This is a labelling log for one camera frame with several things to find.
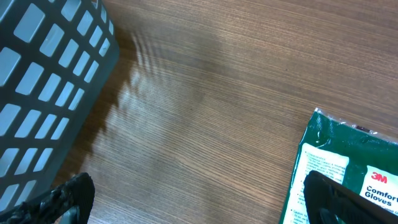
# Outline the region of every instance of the green package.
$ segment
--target green package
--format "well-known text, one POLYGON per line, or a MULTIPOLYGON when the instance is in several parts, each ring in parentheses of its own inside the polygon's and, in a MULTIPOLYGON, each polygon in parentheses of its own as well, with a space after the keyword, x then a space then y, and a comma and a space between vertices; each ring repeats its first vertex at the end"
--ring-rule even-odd
POLYGON ((298 145, 279 223, 308 223, 303 182, 311 170, 398 215, 397 160, 396 140, 317 108, 298 145))

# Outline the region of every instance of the white label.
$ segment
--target white label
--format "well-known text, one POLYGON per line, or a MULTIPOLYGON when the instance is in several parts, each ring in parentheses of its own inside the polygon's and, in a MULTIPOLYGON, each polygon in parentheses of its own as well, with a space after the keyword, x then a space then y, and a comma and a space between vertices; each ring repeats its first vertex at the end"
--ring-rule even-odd
POLYGON ((294 176, 293 186, 290 189, 284 224, 309 223, 303 190, 305 177, 311 170, 316 170, 341 184, 348 162, 349 159, 346 156, 321 150, 304 143, 294 176))
POLYGON ((398 215, 398 176, 368 166, 360 196, 398 215))

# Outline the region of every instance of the basket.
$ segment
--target basket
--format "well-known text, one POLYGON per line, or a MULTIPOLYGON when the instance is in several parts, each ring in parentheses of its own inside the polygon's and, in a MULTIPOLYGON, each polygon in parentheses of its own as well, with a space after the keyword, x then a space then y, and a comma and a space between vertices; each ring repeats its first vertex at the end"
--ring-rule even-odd
POLYGON ((119 57, 101 1, 0 1, 0 214, 49 189, 119 57))

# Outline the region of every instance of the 3m logo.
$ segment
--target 3m logo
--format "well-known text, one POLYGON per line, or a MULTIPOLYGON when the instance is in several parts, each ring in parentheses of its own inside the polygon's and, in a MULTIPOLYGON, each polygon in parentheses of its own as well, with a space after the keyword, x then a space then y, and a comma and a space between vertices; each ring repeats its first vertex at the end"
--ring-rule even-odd
POLYGON ((373 172, 372 179, 387 183, 387 177, 383 177, 383 175, 378 174, 377 172, 373 172))

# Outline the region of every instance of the brown tabletop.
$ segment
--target brown tabletop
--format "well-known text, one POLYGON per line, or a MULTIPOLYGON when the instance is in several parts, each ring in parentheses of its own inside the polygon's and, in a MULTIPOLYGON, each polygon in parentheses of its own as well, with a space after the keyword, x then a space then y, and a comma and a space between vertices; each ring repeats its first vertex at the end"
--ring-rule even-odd
POLYGON ((120 59, 55 184, 93 223, 277 223, 320 107, 398 137, 396 0, 109 0, 120 59))

